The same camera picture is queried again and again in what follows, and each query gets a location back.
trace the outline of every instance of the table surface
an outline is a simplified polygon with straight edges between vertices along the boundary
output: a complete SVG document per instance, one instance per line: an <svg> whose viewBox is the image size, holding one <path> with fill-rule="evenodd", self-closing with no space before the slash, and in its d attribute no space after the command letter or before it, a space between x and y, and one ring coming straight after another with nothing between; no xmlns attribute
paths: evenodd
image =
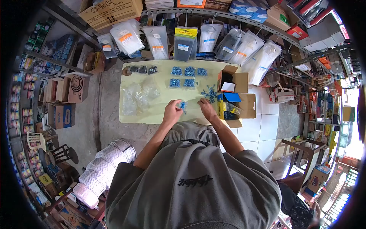
<svg viewBox="0 0 366 229"><path fill-rule="evenodd" d="M123 68L126 66L157 66L158 72L152 75L142 75L139 73L132 73L130 76L122 75L121 77L121 87L120 87L120 97L119 97L119 121L125 123L154 123L160 124L163 120L165 106L172 99L182 99L187 102L186 114L183 114L180 117L181 121L194 121L200 124L209 124L207 119L203 116L197 101L204 96L201 95L201 92L205 90L208 92L207 85L212 87L217 86L217 75L218 73L227 65L228 63L224 62L214 62L207 60L190 60L189 62L180 62L176 60L150 60L143 62L134 62L134 63L125 63ZM241 67L239 65L233 64L237 66L237 72L241 71ZM198 81L198 85L196 85L196 89L185 90L182 85L184 79L190 77L171 75L172 67L177 66L182 68L182 72L184 75L184 68L188 66L192 66L194 68L202 67L208 71L207 77L196 76L196 81ZM154 99L150 103L150 108L138 116L131 115L123 115L123 97L122 90L127 88L131 83L141 83L147 77L153 77L157 83L157 86L160 90L160 97ZM171 89L169 88L169 81L172 78L180 78L181 82L180 88ZM217 102L213 103L213 107L217 110Z"/></svg>

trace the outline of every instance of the white tile floor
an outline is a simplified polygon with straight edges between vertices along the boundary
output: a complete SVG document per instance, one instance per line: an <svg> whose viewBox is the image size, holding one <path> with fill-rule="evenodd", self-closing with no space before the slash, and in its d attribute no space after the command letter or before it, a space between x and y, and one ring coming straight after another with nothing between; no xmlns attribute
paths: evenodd
<svg viewBox="0 0 366 229"><path fill-rule="evenodd" d="M248 92L255 94L256 118L243 119L243 127L230 129L244 149L254 150L266 167L273 170L275 178L281 179L287 173L291 157L273 158L276 143L280 142L276 141L279 104L269 101L269 95L265 88L249 85Z"/></svg>

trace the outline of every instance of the product packaging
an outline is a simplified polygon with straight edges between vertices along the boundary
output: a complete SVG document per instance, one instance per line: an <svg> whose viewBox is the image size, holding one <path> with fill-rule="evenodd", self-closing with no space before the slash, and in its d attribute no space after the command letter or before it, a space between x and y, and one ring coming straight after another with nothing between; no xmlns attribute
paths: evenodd
<svg viewBox="0 0 366 229"><path fill-rule="evenodd" d="M264 41L262 39L251 31L248 31L243 36L243 43L230 58L228 63L240 64L243 66L244 63L249 60L263 45Z"/></svg>
<svg viewBox="0 0 366 229"><path fill-rule="evenodd" d="M203 24L201 26L201 38L199 41L199 52L212 52L217 38L223 28L218 24Z"/></svg>
<svg viewBox="0 0 366 229"><path fill-rule="evenodd" d="M242 44L243 31L240 29L231 29L224 37L220 44L216 47L214 53L219 60L229 60L235 51Z"/></svg>
<svg viewBox="0 0 366 229"><path fill-rule="evenodd" d="M281 47L268 40L264 46L242 66L248 72L249 83L258 86L276 57L281 54Z"/></svg>
<svg viewBox="0 0 366 229"><path fill-rule="evenodd" d="M166 26L144 26L147 42L154 60L168 60L168 38Z"/></svg>
<svg viewBox="0 0 366 229"><path fill-rule="evenodd" d="M116 41L118 49L128 56L145 48L138 35L138 29L133 27L129 20L117 24L109 32Z"/></svg>
<svg viewBox="0 0 366 229"><path fill-rule="evenodd" d="M175 28L174 60L187 62L197 38L197 29Z"/></svg>
<svg viewBox="0 0 366 229"><path fill-rule="evenodd" d="M98 42L106 59L117 58L117 51L109 33L98 36Z"/></svg>

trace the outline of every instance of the hand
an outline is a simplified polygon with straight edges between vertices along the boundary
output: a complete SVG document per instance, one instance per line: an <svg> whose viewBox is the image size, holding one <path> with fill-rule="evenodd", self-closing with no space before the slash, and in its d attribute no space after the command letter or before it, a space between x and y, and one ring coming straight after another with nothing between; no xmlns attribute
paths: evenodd
<svg viewBox="0 0 366 229"><path fill-rule="evenodd" d="M167 104L164 111L163 122L161 123L162 125L168 125L171 128L175 123L177 123L179 117L183 113L183 110L182 108L178 108L176 104L180 103L181 101L181 99L171 100Z"/></svg>
<svg viewBox="0 0 366 229"><path fill-rule="evenodd" d="M201 107L203 115L209 122L212 122L215 119L219 119L215 109L212 107L212 105L207 99L201 98L197 102L197 104Z"/></svg>

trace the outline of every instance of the gray t-shirt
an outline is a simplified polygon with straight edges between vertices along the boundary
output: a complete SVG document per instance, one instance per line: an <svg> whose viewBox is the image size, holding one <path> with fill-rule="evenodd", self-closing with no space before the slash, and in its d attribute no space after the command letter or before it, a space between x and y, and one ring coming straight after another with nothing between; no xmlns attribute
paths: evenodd
<svg viewBox="0 0 366 229"><path fill-rule="evenodd" d="M280 188L252 150L235 157L182 141L161 149L144 171L120 163L106 201L108 229L267 229Z"/></svg>

